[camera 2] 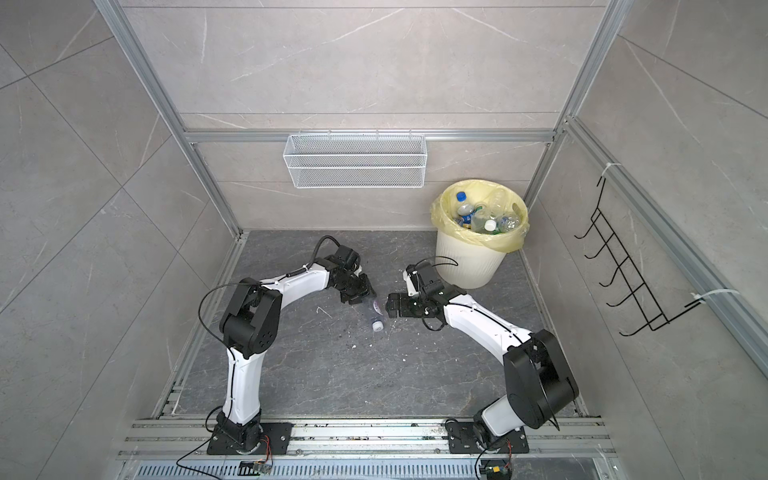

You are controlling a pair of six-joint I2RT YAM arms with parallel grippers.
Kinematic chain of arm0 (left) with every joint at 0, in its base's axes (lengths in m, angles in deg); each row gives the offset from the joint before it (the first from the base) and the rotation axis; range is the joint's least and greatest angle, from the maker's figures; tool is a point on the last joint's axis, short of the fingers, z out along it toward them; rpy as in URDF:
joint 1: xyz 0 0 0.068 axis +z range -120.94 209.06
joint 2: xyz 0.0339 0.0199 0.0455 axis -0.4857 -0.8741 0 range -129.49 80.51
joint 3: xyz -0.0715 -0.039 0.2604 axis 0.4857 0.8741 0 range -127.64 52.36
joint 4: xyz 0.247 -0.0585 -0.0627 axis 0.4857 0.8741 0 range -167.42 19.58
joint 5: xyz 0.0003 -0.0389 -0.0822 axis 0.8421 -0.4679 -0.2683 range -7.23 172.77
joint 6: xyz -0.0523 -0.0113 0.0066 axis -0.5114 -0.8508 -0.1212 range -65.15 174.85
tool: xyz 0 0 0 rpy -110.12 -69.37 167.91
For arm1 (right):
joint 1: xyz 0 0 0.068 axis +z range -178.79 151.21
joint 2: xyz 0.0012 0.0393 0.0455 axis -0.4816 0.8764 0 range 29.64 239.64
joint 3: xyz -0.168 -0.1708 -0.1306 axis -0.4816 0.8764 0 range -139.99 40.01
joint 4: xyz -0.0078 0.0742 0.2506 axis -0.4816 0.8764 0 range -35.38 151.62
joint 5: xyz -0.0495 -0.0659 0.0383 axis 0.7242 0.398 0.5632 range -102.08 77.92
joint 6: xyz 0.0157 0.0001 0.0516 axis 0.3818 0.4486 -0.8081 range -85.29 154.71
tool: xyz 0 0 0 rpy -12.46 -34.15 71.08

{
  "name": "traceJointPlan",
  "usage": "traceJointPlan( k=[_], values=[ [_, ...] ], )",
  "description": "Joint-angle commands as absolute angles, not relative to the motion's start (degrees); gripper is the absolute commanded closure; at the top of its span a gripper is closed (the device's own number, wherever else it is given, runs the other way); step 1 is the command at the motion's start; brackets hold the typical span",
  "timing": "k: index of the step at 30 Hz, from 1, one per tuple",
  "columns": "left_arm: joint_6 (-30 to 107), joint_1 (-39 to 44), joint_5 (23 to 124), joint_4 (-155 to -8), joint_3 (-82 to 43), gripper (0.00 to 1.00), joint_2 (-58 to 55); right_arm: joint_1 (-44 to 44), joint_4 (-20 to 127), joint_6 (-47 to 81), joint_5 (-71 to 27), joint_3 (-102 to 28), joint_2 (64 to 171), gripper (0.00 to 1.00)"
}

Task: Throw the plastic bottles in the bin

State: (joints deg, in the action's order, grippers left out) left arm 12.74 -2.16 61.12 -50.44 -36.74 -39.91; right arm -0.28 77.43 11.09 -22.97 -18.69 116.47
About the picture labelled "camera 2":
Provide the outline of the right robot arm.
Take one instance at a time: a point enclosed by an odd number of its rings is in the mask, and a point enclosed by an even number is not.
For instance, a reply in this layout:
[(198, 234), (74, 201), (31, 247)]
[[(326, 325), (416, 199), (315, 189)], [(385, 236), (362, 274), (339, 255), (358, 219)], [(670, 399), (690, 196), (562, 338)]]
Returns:
[(503, 366), (505, 394), (473, 417), (473, 434), (483, 449), (494, 450), (508, 434), (538, 429), (580, 394), (556, 336), (546, 329), (518, 327), (480, 305), (466, 290), (443, 280), (429, 261), (403, 271), (405, 293), (388, 295), (392, 318), (440, 321), (474, 340)]

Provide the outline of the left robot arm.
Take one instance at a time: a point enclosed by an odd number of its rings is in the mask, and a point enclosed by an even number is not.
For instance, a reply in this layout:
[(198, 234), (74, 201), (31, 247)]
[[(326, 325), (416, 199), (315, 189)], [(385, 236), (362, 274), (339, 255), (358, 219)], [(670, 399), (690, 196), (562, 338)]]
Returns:
[(259, 387), (264, 357), (275, 342), (281, 310), (315, 292), (335, 289), (350, 305), (373, 298), (375, 292), (362, 272), (360, 255), (337, 244), (326, 257), (281, 276), (260, 281), (245, 278), (230, 285), (233, 295), (219, 323), (228, 358), (227, 393), (214, 432), (251, 451), (259, 442)]

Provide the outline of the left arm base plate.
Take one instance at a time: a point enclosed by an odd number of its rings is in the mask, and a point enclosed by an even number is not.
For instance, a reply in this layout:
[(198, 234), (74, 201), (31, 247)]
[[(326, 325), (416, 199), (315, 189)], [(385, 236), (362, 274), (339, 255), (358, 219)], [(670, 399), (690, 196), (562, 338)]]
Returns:
[(274, 455), (287, 453), (293, 424), (258, 423), (236, 425), (229, 421), (214, 427), (206, 453), (212, 456)]

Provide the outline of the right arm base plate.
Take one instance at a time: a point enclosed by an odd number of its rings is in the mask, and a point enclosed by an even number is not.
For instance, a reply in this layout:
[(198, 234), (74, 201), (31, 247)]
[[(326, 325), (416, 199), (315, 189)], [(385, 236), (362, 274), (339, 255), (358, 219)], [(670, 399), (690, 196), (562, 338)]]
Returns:
[(479, 421), (458, 421), (448, 418), (443, 423), (451, 454), (479, 454), (482, 451), (527, 454), (530, 449), (523, 428), (513, 429), (504, 436), (492, 434)]

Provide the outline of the Pepsi blue label bottle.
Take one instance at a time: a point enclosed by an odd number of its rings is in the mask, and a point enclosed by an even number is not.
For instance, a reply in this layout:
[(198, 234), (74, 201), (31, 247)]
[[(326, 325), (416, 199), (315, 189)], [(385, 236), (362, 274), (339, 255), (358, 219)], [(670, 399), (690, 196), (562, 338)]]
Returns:
[(521, 218), (514, 212), (502, 215), (497, 220), (497, 231), (499, 233), (508, 233), (517, 229), (521, 225)]

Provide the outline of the clear crushed bottle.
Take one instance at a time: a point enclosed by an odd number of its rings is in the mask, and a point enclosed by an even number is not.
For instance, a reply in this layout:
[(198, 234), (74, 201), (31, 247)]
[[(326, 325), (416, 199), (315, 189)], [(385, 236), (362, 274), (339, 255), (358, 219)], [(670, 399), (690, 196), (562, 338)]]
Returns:
[(490, 219), (499, 219), (513, 211), (513, 199), (504, 187), (493, 190), (486, 202), (486, 213)]

